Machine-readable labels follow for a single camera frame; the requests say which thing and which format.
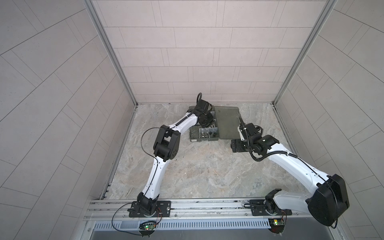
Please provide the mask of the grey compartment organizer box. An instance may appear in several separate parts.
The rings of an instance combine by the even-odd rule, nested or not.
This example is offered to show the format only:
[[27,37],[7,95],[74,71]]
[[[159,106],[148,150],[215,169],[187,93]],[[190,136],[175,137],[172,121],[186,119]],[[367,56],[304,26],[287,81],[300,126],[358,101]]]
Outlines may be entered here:
[[211,115],[212,122],[207,127],[197,123],[190,128],[192,143],[244,139],[239,130],[241,114],[238,107],[216,106],[211,111]]

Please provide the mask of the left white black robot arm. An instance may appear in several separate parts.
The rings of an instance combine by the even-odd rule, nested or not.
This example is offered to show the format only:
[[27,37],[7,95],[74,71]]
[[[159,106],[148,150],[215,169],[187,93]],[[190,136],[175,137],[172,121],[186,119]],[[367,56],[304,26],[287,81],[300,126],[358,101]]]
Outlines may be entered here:
[[214,117],[211,114],[213,105],[203,100],[202,96],[202,93],[198,93],[195,107],[189,109],[176,123],[158,128],[153,147],[154,153],[149,155],[154,159],[149,179],[144,189],[138,194],[137,200],[128,209],[134,217],[138,215],[151,217],[157,212],[161,183],[170,160],[174,159],[179,151],[182,134],[197,124],[209,126],[213,122]]

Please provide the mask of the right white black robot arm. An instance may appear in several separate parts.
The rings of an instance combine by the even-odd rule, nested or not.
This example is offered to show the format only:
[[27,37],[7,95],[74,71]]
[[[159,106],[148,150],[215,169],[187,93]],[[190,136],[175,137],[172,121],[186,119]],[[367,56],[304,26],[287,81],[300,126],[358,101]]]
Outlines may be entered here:
[[269,159],[295,177],[308,193],[293,193],[275,189],[266,195],[262,204],[265,211],[275,216],[287,210],[311,214],[324,226],[335,229],[339,217],[350,207],[345,180],[328,175],[290,152],[271,135],[263,136],[263,129],[239,119],[240,138],[231,141],[234,153],[249,153],[255,162]]

